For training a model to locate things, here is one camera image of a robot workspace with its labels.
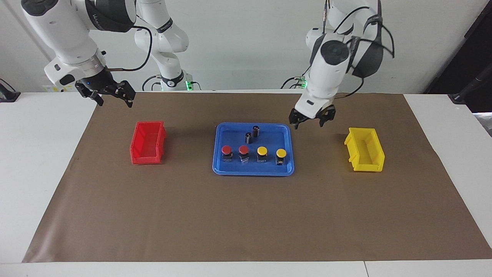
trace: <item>red button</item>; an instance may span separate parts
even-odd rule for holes
[[[239,147],[239,153],[241,155],[246,155],[249,153],[249,148],[246,145]]]
[[[229,155],[232,153],[232,148],[228,145],[225,145],[224,147],[222,147],[222,154],[224,155]]]

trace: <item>table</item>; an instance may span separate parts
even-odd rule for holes
[[[268,92],[283,93],[281,90]],[[406,95],[405,98],[478,227],[492,245],[492,202],[489,201],[492,138],[465,106],[451,104],[447,96]],[[239,276],[377,277],[459,276],[465,272],[486,276],[492,272],[492,260],[19,264],[94,107],[94,102],[80,98],[77,93],[23,94],[16,103],[0,104],[0,276],[64,276],[67,273],[78,276],[134,276],[136,273],[230,276],[233,273]]]

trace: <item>plastic tray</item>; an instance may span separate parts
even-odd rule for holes
[[[134,165],[160,164],[165,138],[164,122],[137,122],[130,146],[131,162]]]
[[[376,129],[348,128],[349,134],[345,140],[349,162],[354,171],[383,171],[384,152],[376,134]]]
[[[259,126],[257,138],[252,138],[251,144],[245,143],[245,134],[252,132],[253,126]],[[222,161],[222,147],[232,147],[232,162]],[[239,147],[249,147],[249,161],[242,163],[239,159]],[[267,161],[258,163],[256,150],[264,146],[268,149]],[[276,165],[276,151],[283,148],[287,151],[284,164]],[[214,160],[212,168],[218,175],[245,176],[290,176],[294,173],[294,157],[290,129],[284,124],[272,123],[221,123],[217,126],[215,135]]]

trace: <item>black device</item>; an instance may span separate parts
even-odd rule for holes
[[[475,79],[473,79],[464,89],[456,94],[448,94],[451,101],[455,104],[465,105],[465,97],[472,91],[478,89],[481,85],[485,84],[490,75],[492,74],[492,63],[490,63]]]
[[[0,83],[0,103],[15,102],[20,94],[20,92],[9,91],[4,85]]]

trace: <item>yellow bin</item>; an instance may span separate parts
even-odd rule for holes
[[[348,128],[345,139],[354,171],[383,171],[384,152],[376,134],[376,129]]]

